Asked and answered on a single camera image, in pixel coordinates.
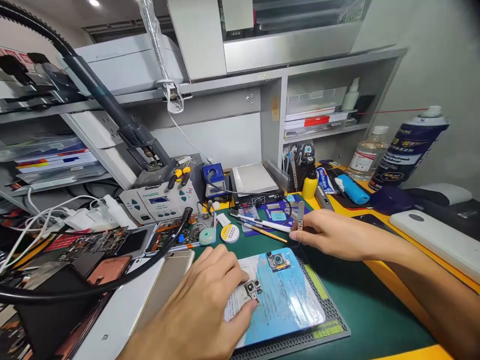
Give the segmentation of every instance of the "electrical outlet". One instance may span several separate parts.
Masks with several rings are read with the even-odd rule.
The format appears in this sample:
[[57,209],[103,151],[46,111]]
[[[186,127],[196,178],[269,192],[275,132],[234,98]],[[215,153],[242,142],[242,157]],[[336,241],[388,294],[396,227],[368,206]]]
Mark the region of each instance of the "electrical outlet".
[[123,142],[119,127],[106,111],[84,111],[71,116],[96,148],[107,149]]

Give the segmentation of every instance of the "button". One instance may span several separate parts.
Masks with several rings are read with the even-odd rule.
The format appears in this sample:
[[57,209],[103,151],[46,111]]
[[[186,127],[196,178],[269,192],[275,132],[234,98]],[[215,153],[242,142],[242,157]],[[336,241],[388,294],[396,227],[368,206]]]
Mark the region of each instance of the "button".
[[413,220],[418,221],[418,222],[424,222],[425,221],[425,219],[423,217],[421,217],[419,215],[416,215],[416,214],[408,214],[408,217],[410,219],[413,219]]

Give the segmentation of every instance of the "blue printed card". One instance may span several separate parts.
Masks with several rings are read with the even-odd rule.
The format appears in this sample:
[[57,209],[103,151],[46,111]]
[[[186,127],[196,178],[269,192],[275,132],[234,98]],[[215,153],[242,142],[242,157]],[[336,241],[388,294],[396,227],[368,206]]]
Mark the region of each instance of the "blue printed card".
[[230,296],[224,318],[230,321],[250,299],[258,301],[259,306],[237,349],[325,321],[325,312],[291,249],[286,247],[238,262],[250,279]]

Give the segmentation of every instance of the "circuit board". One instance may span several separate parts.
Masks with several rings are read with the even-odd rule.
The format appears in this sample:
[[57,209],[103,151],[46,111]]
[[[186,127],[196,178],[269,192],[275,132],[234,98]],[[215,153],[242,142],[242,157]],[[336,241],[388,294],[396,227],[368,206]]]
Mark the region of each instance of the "circuit board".
[[[163,221],[158,224],[158,228],[153,236],[150,247],[146,250],[146,255],[153,255],[158,249],[160,249],[168,238],[176,231],[180,224],[180,219],[174,219],[170,221]],[[182,245],[191,245],[199,242],[200,232],[206,228],[214,227],[214,217],[208,214],[193,215],[190,218],[190,222],[185,227],[182,235],[178,237],[176,243],[171,247],[175,250],[176,247]]]
[[78,237],[68,249],[60,255],[59,262],[72,262],[83,253],[105,252],[105,256],[115,256],[130,234],[128,227],[120,227],[101,234],[86,234]]

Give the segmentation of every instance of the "finger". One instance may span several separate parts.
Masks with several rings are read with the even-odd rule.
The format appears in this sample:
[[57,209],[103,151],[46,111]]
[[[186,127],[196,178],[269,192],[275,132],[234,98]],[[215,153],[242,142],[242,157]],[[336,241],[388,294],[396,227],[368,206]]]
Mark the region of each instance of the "finger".
[[209,246],[201,253],[198,259],[190,266],[190,268],[186,272],[178,288],[182,288],[185,285],[185,283],[189,281],[189,279],[192,277],[193,272],[196,272],[196,273],[198,272],[197,271],[198,267],[210,256],[210,254],[213,251],[214,251],[213,247]]
[[218,274],[219,279],[223,279],[224,275],[228,273],[232,268],[240,268],[237,256],[231,251],[223,255],[222,258],[219,259],[218,262],[213,266],[215,268],[215,272]]
[[225,338],[233,344],[237,344],[247,332],[252,315],[259,303],[256,300],[249,300],[243,304],[240,311],[225,324]]
[[228,254],[227,247],[224,244],[219,244],[213,249],[211,254],[198,266],[198,271],[201,272],[213,264],[216,264],[223,256]]
[[235,291],[235,288],[240,284],[250,280],[250,276],[247,272],[240,269],[240,266],[236,266],[231,269],[221,280],[221,288],[223,290],[223,297],[228,299],[230,295]]
[[296,230],[292,231],[289,234],[290,239],[297,241],[303,245],[308,245],[311,247],[318,248],[325,237],[320,234],[312,234],[310,232],[302,231],[302,230]]
[[311,227],[320,232],[322,230],[322,225],[328,220],[326,217],[328,213],[331,212],[326,209],[311,211],[303,217],[303,226]]

